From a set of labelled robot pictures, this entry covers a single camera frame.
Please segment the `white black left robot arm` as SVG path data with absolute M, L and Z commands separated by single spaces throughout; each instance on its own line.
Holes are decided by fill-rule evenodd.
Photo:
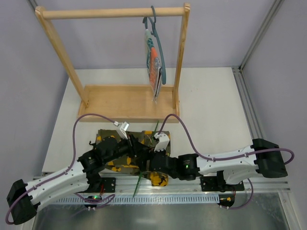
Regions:
M 22 179 L 11 186 L 7 195 L 9 211 L 8 225 L 20 225 L 32 219 L 39 210 L 66 195 L 80 192 L 96 192 L 101 184 L 100 172 L 116 159 L 128 156 L 142 160 L 153 152 L 153 148 L 138 141 L 133 135 L 117 141 L 106 137 L 67 168 L 38 180 L 25 183 Z

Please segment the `green clothes hanger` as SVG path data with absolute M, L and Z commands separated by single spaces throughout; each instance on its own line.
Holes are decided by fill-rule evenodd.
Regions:
M 157 131 L 157 128 L 158 128 L 158 124 L 159 124 L 159 121 L 157 121 L 157 123 L 156 123 L 156 126 L 155 126 L 155 129 L 154 129 L 154 132 L 156 132 Z M 142 178 L 142 172 L 140 172 L 140 174 L 139 174 L 139 177 L 138 177 L 138 181 L 137 181 L 137 183 L 136 183 L 136 186 L 135 186 L 135 189 L 134 189 L 134 193 L 133 193 L 133 195 L 132 195 L 132 198 L 134 198 L 135 197 L 135 195 L 136 195 L 136 193 L 137 193 L 137 191 L 138 191 L 138 187 L 139 187 L 139 184 L 140 184 L 140 181 L 141 181 L 141 178 Z

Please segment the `camouflage yellow green trousers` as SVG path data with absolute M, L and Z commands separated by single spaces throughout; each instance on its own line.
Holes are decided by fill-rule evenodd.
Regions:
M 101 149 L 108 143 L 116 143 L 123 151 L 115 159 L 105 164 L 105 169 L 133 176 L 141 176 L 151 181 L 155 187 L 168 185 L 169 177 L 165 173 L 150 169 L 150 160 L 154 158 L 156 142 L 153 131 L 128 132 L 128 139 L 123 139 L 114 130 L 98 130 L 95 142 L 89 142 L 94 149 Z

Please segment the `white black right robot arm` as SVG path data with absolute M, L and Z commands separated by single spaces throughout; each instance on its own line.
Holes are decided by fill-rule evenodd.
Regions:
M 251 177 L 284 178 L 288 176 L 279 146 L 257 138 L 244 148 L 200 157 L 185 154 L 169 157 L 165 152 L 154 152 L 146 160 L 148 172 L 166 174 L 173 179 L 192 181 L 215 173 L 218 188 L 225 191 L 227 185 L 237 185 Z

